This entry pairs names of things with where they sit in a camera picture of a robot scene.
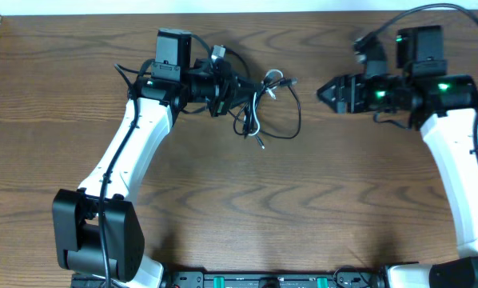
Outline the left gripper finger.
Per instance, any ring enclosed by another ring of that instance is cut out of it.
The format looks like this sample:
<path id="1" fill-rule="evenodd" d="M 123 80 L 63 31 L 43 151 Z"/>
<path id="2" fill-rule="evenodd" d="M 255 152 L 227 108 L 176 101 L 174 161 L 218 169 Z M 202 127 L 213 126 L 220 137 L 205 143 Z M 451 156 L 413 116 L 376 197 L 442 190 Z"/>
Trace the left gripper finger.
<path id="1" fill-rule="evenodd" d="M 229 104 L 226 107 L 226 111 L 229 111 L 241 104 L 251 103 L 255 96 L 258 96 L 257 92 L 239 94 L 233 94 L 231 92 L 227 93 L 226 98 Z"/>
<path id="2" fill-rule="evenodd" d="M 259 81 L 252 80 L 251 78 L 238 78 L 239 94 L 254 94 L 259 90 L 262 90 L 263 84 Z"/>

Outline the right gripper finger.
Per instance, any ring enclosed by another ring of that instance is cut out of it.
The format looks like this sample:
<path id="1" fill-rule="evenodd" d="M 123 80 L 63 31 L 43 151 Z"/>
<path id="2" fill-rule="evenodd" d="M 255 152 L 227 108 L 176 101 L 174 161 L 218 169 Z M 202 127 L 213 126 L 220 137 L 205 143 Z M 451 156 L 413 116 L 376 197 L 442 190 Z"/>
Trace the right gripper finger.
<path id="1" fill-rule="evenodd" d="M 345 102 L 341 101 L 339 98 L 332 94 L 322 94 L 321 101 L 325 103 L 334 113 L 344 113 L 345 112 Z"/>
<path id="2" fill-rule="evenodd" d="M 338 90 L 342 86 L 343 77 L 337 76 L 332 78 L 329 82 L 324 84 L 317 90 L 318 96 L 336 96 Z"/>

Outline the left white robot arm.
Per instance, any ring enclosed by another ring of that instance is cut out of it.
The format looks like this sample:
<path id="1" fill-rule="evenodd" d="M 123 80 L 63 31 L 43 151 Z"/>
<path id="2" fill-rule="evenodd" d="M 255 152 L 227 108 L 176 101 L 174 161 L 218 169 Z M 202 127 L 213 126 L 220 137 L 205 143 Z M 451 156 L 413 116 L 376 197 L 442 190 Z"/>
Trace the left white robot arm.
<path id="1" fill-rule="evenodd" d="M 163 265 L 145 253 L 135 206 L 142 179 L 187 104 L 214 117 L 253 102 L 261 84 L 240 76 L 223 46 L 192 59 L 196 35 L 161 28 L 156 55 L 127 82 L 121 125 L 99 163 L 76 190 L 59 190 L 52 215 L 58 264 L 90 277 L 92 287 L 159 287 Z"/>

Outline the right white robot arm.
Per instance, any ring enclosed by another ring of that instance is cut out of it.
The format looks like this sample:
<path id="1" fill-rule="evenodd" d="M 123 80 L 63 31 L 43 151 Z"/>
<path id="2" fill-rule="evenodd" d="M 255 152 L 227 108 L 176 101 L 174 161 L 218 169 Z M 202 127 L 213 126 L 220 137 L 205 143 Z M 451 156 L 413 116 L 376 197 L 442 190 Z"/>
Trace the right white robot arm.
<path id="1" fill-rule="evenodd" d="M 338 114 L 410 113 L 440 172 L 456 231 L 458 259 L 441 264 L 386 265 L 370 287 L 478 287 L 478 90 L 471 76 L 449 75 L 441 26 L 401 29 L 396 65 L 387 71 L 384 47 L 374 34 L 356 41 L 361 74 L 336 76 L 317 98 Z"/>

